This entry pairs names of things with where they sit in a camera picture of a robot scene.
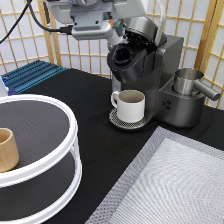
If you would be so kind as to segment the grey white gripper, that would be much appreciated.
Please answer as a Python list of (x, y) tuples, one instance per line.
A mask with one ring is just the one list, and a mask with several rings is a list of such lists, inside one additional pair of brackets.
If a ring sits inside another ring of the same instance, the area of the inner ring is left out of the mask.
[(142, 16), (147, 0), (43, 0), (54, 18), (66, 24), (61, 33), (76, 40), (106, 39), (119, 44), (125, 34), (123, 22)]

